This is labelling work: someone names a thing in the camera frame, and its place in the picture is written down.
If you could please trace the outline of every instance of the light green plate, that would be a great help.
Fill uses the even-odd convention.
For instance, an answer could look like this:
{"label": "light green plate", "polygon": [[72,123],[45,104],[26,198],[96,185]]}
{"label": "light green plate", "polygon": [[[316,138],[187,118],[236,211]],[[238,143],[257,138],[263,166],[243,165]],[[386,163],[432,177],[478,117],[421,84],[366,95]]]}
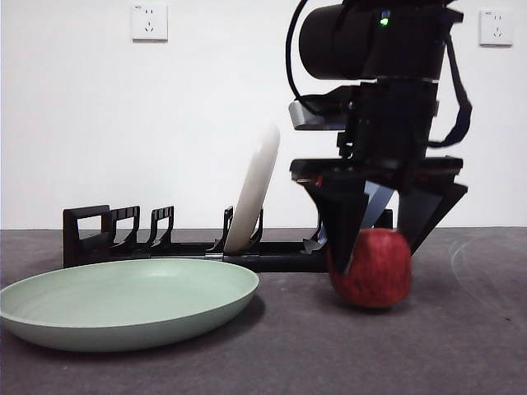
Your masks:
{"label": "light green plate", "polygon": [[0,292],[3,326],[68,351],[129,351],[194,337],[234,318],[259,279],[197,259],[98,263],[49,272]]}

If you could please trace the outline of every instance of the dish rack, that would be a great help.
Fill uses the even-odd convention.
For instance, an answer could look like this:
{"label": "dish rack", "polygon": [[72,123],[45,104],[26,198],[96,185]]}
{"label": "dish rack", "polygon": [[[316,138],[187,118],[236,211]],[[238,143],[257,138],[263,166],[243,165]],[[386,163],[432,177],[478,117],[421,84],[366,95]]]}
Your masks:
{"label": "dish rack", "polygon": [[[310,239],[302,241],[262,241],[264,210],[248,246],[237,254],[227,254],[224,246],[234,215],[233,207],[223,213],[222,237],[214,242],[175,242],[174,206],[152,210],[150,235],[138,242],[140,207],[110,210],[110,206],[72,208],[63,211],[63,266],[76,267],[108,261],[149,258],[211,259],[247,267],[254,272],[327,272],[325,247],[318,243],[322,224]],[[81,238],[78,221],[101,217],[100,233]],[[133,218],[133,228],[123,241],[116,241],[117,223]],[[168,228],[158,237],[158,222],[168,219]],[[376,227],[391,227],[392,212],[385,210]]]}

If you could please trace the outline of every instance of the apple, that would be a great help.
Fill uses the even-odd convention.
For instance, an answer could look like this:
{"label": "apple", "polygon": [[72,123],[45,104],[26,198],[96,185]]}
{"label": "apple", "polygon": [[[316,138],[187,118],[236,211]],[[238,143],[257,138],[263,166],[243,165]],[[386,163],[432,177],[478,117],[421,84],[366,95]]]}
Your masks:
{"label": "apple", "polygon": [[387,308],[403,300],[410,291],[412,252],[396,230],[361,230],[345,273],[335,271],[329,250],[327,259],[333,288],[350,304]]}

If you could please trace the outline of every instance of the wall socket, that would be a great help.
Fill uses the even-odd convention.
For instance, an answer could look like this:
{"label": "wall socket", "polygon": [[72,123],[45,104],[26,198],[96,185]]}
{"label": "wall socket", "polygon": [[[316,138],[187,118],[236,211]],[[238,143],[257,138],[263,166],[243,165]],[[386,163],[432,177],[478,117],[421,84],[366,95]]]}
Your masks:
{"label": "wall socket", "polygon": [[132,6],[133,41],[168,41],[168,6],[158,2]]}
{"label": "wall socket", "polygon": [[510,47],[514,44],[513,15],[509,10],[481,10],[479,13],[479,44]]}

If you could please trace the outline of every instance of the gray table surface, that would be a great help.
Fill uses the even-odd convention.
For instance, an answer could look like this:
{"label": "gray table surface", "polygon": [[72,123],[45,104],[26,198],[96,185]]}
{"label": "gray table surface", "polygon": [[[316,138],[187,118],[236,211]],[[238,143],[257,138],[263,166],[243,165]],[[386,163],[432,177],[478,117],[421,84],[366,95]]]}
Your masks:
{"label": "gray table surface", "polygon": [[[2,286],[61,267],[60,231],[1,236]],[[435,230],[413,272],[381,314],[341,303],[325,274],[260,274],[237,318],[147,351],[53,351],[2,331],[0,393],[526,394],[527,229]]]}

